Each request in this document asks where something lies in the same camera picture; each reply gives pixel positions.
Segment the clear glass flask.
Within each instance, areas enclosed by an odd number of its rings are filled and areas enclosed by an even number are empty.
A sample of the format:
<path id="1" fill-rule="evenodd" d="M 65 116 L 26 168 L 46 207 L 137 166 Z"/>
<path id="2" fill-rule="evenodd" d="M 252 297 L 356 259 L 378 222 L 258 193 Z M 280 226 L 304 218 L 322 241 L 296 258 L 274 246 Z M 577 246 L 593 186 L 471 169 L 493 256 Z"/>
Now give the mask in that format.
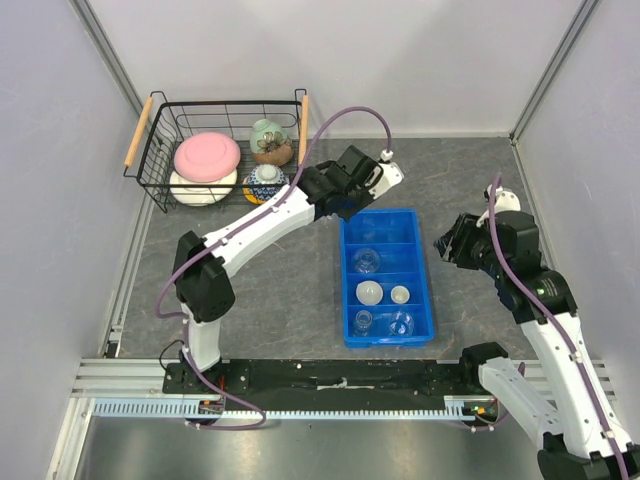
<path id="1" fill-rule="evenodd" d="M 380 270 L 382 259 L 378 251 L 372 248 L 360 248 L 352 256 L 352 269 L 355 273 L 372 274 Z"/>

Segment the white ceramic crucible cup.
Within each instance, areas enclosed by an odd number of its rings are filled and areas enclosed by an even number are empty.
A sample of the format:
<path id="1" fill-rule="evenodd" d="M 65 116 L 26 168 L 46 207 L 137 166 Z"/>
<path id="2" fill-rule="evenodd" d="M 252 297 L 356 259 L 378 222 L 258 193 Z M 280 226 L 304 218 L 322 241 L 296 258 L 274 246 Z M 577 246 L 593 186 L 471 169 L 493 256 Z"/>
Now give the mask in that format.
<path id="1" fill-rule="evenodd" d="M 390 297 L 395 304 L 404 305 L 409 302 L 411 294 L 406 286 L 396 285 L 391 289 Z"/>

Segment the blue plastic compartment bin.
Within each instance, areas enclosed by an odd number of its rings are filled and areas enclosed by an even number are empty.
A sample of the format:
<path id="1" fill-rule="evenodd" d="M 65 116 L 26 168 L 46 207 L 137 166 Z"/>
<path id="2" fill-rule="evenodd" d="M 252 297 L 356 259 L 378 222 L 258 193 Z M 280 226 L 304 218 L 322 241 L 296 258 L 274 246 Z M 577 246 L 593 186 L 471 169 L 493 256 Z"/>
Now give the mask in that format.
<path id="1" fill-rule="evenodd" d="M 352 256 L 357 249 L 372 248 L 379 252 L 382 264 L 372 274 L 355 273 Z M 343 337 L 348 348 L 424 347 L 435 338 L 429 278 L 425 265 L 421 232 L 415 210 L 408 208 L 367 209 L 349 222 L 340 222 L 341 293 Z M 365 280 L 378 282 L 382 301 L 375 306 L 361 304 L 356 298 L 357 285 Z M 407 304 L 395 304 L 390 297 L 396 285 L 406 286 L 411 294 Z M 360 310 L 368 310 L 373 324 L 368 336 L 353 335 L 353 320 Z M 396 311 L 407 311 L 414 319 L 412 336 L 389 334 L 389 322 Z"/>

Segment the white ceramic evaporating dish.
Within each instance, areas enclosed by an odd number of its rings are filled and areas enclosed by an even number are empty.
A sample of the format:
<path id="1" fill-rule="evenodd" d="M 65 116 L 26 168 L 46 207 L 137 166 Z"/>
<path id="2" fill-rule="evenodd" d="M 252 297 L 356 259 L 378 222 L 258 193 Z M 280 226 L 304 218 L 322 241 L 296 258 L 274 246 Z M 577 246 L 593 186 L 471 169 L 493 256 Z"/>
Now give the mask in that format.
<path id="1" fill-rule="evenodd" d="M 384 290 L 378 282 L 365 280 L 357 285 L 355 294 L 357 300 L 361 304 L 375 306 L 382 301 L 384 297 Z"/>

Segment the clear glass jar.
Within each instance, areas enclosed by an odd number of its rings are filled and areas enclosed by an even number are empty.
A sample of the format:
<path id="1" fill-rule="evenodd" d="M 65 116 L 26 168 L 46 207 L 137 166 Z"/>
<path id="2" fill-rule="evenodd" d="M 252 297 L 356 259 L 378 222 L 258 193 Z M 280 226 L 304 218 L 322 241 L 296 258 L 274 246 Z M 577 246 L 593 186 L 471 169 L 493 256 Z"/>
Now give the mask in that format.
<path id="1" fill-rule="evenodd" d="M 368 336 L 373 324 L 373 316 L 368 310 L 360 310 L 353 320 L 353 335 L 358 337 Z"/>

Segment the clear glass beaker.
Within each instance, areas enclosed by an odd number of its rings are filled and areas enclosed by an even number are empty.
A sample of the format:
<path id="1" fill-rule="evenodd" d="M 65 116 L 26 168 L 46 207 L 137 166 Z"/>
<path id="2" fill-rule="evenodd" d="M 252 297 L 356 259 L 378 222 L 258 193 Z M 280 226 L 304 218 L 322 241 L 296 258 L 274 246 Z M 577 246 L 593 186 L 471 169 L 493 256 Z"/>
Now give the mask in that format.
<path id="1" fill-rule="evenodd" d="M 409 337 L 414 333 L 415 322 L 413 316 L 407 311 L 396 311 L 389 322 L 389 334 L 391 336 Z"/>

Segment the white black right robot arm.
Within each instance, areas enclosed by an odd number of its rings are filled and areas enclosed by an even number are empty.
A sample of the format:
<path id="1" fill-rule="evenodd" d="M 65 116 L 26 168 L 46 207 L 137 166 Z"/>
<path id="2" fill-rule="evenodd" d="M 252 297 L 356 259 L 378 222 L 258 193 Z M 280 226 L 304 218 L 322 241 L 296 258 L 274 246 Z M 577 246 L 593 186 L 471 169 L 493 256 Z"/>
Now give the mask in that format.
<path id="1" fill-rule="evenodd" d="M 544 264 L 533 216 L 504 211 L 489 220 L 463 213 L 434 245 L 444 261 L 491 277 L 533 347 L 551 396 L 539 394 L 495 342 L 463 350 L 460 386 L 473 394 L 487 390 L 507 409 L 536 445 L 544 478 L 638 478 L 639 446 L 599 381 L 566 280 Z"/>

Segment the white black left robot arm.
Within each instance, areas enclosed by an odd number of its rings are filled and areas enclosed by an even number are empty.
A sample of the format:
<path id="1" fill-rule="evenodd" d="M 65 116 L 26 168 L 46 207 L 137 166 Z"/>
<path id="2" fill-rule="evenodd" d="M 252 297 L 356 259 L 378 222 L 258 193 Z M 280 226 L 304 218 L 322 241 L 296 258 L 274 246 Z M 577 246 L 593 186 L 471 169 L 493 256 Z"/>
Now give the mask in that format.
<path id="1" fill-rule="evenodd" d="M 219 382 L 222 317 L 236 300 L 232 277 L 281 237 L 331 215 L 348 221 L 403 180 L 389 152 L 374 160 L 354 146 L 336 161 L 299 173 L 297 182 L 240 220 L 203 237 L 190 231 L 179 240 L 174 285 L 186 325 L 184 379 L 198 393 L 211 392 Z"/>

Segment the blue white patterned bowl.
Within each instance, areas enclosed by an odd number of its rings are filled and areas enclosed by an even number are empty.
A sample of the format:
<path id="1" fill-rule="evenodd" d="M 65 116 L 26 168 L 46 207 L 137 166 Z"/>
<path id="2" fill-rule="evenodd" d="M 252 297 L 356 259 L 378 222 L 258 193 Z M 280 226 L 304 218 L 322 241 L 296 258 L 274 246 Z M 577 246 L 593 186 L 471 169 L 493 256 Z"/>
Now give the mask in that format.
<path id="1" fill-rule="evenodd" d="M 256 198 L 266 202 L 288 183 L 289 178 L 280 167 L 261 164 L 254 167 L 244 180 L 243 190 L 250 190 Z"/>

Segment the green floral ceramic bowl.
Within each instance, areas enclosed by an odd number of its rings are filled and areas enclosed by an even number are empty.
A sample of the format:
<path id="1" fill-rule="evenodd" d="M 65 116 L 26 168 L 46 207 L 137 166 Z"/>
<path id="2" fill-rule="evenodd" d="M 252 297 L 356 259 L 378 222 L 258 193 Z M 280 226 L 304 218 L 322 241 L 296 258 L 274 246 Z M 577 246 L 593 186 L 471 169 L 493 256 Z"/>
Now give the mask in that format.
<path id="1" fill-rule="evenodd" d="M 254 123 L 249 143 L 252 157 L 258 164 L 281 167 L 294 155 L 289 135 L 279 124 L 267 118 Z"/>

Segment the yellow plate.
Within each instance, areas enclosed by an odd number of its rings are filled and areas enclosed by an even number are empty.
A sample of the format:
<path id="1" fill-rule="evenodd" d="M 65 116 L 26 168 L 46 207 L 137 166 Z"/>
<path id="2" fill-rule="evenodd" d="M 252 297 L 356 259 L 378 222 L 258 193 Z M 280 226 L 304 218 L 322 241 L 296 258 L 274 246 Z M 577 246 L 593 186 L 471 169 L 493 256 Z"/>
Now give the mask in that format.
<path id="1" fill-rule="evenodd" d="M 260 200 L 256 198 L 248 189 L 243 190 L 243 195 L 246 198 L 246 200 L 249 201 L 251 204 L 262 205 L 264 203 L 264 200 Z"/>

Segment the pink ceramic plate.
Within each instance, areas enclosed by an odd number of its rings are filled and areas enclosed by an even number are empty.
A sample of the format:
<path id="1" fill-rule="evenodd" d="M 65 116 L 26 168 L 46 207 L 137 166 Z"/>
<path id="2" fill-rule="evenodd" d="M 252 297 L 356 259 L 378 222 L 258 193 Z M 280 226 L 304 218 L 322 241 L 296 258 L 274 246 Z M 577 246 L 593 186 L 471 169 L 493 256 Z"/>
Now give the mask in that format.
<path id="1" fill-rule="evenodd" d="M 174 168 L 189 181 L 208 183 L 231 173 L 240 159 L 240 147 L 231 137 L 205 132 L 187 138 L 177 147 Z"/>

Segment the white ceramic bowl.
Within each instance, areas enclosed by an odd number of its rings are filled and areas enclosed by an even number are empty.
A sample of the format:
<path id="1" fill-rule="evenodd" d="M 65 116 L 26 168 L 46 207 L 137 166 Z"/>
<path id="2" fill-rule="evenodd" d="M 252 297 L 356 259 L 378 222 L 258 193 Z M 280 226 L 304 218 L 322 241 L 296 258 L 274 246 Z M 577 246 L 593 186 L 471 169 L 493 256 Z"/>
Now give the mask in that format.
<path id="1" fill-rule="evenodd" d="M 170 176 L 170 192 L 178 203 L 193 207 L 215 204 L 226 198 L 236 186 L 238 178 L 234 169 L 228 175 L 209 183 L 197 183 L 182 177 L 177 171 Z"/>

